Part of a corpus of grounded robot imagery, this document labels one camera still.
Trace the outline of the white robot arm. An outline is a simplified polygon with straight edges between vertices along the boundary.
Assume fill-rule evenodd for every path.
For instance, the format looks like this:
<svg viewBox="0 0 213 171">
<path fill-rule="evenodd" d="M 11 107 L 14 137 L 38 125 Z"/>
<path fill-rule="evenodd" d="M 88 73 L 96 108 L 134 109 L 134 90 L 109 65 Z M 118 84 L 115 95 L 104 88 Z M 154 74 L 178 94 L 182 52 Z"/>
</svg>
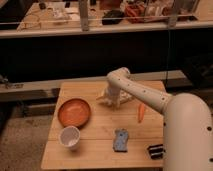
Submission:
<svg viewBox="0 0 213 171">
<path fill-rule="evenodd" d="M 125 67 L 109 72 L 107 81 L 107 96 L 116 106 L 124 90 L 163 115 L 163 171 L 213 171 L 213 118 L 200 97 L 136 83 Z"/>
</svg>

